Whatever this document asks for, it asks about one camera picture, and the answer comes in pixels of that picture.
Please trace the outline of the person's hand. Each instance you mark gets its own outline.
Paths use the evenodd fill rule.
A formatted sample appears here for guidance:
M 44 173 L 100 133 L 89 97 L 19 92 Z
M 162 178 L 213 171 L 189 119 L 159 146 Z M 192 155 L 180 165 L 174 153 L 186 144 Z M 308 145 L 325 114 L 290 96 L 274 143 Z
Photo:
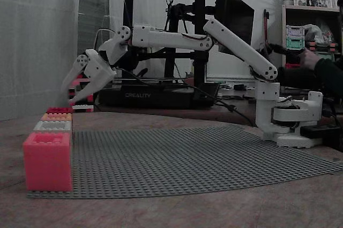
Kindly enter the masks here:
M 322 59 L 314 52 L 305 49 L 299 54 L 300 67 L 314 71 L 318 62 Z

